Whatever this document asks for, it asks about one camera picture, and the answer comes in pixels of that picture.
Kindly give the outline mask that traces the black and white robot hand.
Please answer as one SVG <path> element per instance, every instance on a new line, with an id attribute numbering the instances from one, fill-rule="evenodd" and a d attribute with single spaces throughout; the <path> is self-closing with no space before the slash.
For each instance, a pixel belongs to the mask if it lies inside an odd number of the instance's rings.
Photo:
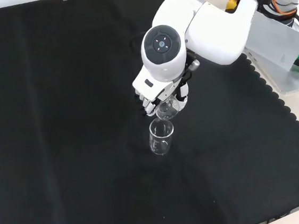
<path id="1" fill-rule="evenodd" d="M 173 96 L 178 101 L 176 110 L 182 111 L 188 101 L 187 81 L 192 76 L 190 71 L 186 71 L 177 81 L 158 81 L 153 78 L 149 71 L 143 66 L 132 83 L 135 94 L 142 102 L 143 114 L 151 117 L 156 113 L 162 102 Z"/>

